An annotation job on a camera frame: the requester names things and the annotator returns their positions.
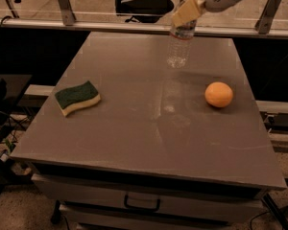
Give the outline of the metal railing frame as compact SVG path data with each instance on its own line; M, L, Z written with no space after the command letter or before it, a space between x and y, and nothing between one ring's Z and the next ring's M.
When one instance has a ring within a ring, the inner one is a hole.
M218 13L205 13L196 35L261 37L255 28L268 0L244 0ZM157 23L131 22L128 13L117 13L114 0L0 0L0 19L20 28L79 29L87 31L166 34L171 15Z

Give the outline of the orange fruit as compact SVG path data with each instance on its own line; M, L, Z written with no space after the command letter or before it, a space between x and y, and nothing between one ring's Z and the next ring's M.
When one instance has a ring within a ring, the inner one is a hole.
M223 108L231 103L233 91L226 83L216 81L206 88L204 97L210 105Z

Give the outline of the black office chair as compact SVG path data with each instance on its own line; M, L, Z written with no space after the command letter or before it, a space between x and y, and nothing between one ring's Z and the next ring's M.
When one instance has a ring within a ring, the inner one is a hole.
M174 3L171 0L115 0L117 16L131 15L125 22L157 23L166 13L171 12Z

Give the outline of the black side table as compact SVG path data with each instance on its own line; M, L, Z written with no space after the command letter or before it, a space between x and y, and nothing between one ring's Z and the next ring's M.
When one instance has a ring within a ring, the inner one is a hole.
M31 75L0 75L0 126L17 106L31 78Z

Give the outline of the grey drawer cabinet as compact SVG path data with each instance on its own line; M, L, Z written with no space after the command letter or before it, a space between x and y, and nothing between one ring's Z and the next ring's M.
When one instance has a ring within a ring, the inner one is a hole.
M33 181L49 198L60 202L60 211L82 226L118 230L229 230L259 214L256 199L201 195L110 183L100 180L46 175L36 172ZM124 196L161 200L157 212L127 209Z

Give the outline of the clear plastic water bottle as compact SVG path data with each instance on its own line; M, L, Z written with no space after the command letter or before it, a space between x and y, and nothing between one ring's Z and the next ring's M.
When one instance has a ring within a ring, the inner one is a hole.
M174 10L169 32L167 64L171 68L182 68L189 59L191 40L194 37L197 21L181 22L179 9L188 0L181 0Z

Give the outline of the green and yellow sponge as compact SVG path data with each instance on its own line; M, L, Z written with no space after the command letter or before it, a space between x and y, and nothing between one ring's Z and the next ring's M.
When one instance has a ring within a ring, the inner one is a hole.
M100 93L89 80L83 84L60 90L55 94L55 98L64 117L101 101Z

